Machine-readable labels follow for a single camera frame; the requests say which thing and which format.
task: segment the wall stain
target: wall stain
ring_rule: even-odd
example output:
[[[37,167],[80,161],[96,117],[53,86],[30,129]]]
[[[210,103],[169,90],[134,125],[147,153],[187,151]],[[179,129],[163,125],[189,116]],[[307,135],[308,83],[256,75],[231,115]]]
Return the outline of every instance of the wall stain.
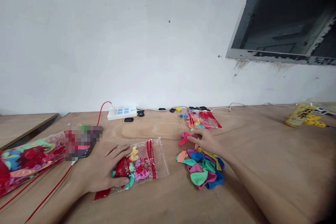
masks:
[[[242,70],[250,61],[247,60],[237,60],[236,66],[234,67],[234,70],[237,68],[237,70]]]
[[[271,64],[272,68],[278,70],[278,72],[280,71],[286,72],[287,70],[295,66],[294,64],[288,64],[288,63],[282,63],[282,62],[272,62],[269,64]]]

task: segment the black clip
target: black clip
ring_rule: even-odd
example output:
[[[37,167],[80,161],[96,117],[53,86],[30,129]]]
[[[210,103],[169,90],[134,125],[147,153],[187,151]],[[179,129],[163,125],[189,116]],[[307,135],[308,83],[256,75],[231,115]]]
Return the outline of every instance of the black clip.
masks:
[[[140,117],[145,116],[144,110],[139,110],[138,111],[138,116],[140,116]]]

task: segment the white power strip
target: white power strip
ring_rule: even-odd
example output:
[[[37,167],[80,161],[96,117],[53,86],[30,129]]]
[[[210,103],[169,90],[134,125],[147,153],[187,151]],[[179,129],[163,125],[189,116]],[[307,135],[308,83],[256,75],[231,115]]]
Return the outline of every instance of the white power strip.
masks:
[[[136,117],[136,116],[138,116],[136,107],[126,107],[126,108],[115,109],[114,106],[110,106],[107,119],[111,121],[111,120],[123,119],[127,117]]]

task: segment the yellow box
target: yellow box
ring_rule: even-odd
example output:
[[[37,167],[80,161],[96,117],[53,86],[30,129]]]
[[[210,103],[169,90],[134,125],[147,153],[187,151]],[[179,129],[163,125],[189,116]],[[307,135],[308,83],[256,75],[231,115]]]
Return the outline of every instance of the yellow box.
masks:
[[[294,112],[287,118],[285,124],[290,127],[298,128],[308,118],[316,107],[306,103],[299,103]]]

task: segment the right hand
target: right hand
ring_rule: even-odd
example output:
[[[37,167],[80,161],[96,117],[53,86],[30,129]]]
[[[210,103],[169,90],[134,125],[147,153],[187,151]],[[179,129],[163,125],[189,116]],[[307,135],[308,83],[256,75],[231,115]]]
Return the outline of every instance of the right hand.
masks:
[[[203,149],[212,152],[214,154],[220,155],[222,153],[223,147],[218,142],[217,139],[207,129],[195,129],[191,132],[191,136],[188,136],[187,139],[194,144],[201,146]]]

